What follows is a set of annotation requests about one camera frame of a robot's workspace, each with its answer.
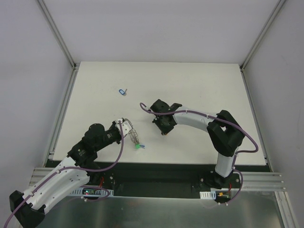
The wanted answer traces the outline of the metal disc with keyrings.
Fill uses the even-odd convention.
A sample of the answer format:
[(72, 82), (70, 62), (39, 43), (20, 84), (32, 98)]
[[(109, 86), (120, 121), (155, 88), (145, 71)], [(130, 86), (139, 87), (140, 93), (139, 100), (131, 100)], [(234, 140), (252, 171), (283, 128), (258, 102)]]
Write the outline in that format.
[(124, 119), (131, 127), (131, 129), (129, 130), (128, 134), (131, 138), (131, 141), (135, 144), (135, 145), (139, 145), (140, 144), (140, 140), (138, 138), (138, 134), (136, 132), (136, 130), (133, 127), (133, 124), (131, 123), (131, 121), (127, 118)]

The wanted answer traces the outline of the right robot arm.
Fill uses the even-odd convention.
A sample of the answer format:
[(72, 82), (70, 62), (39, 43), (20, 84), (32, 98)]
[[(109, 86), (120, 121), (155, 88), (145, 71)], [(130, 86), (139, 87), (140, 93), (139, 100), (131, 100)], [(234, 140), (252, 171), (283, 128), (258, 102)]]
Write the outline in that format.
[(228, 111), (220, 111), (213, 119), (205, 113), (187, 109), (178, 103), (169, 106), (160, 99), (155, 101), (148, 111), (154, 113), (152, 122), (162, 135), (167, 135), (178, 124), (207, 132), (218, 152), (218, 158), (213, 173), (204, 178), (205, 184), (221, 189), (230, 183), (234, 156), (245, 135), (238, 129), (239, 124)]

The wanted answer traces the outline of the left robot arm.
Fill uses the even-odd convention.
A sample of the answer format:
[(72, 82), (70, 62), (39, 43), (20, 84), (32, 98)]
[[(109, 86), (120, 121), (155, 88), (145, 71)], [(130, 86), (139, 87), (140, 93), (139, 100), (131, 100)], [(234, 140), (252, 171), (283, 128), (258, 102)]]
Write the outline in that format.
[(94, 162), (97, 153), (112, 143), (124, 146), (124, 138), (131, 130), (132, 126), (124, 118), (112, 122), (108, 130), (100, 123), (91, 125), (82, 139), (48, 175), (23, 192), (16, 190), (11, 193), (9, 218), (15, 217), (24, 228), (35, 228), (73, 190), (87, 183), (97, 184), (100, 173), (118, 163), (116, 160), (100, 169)]

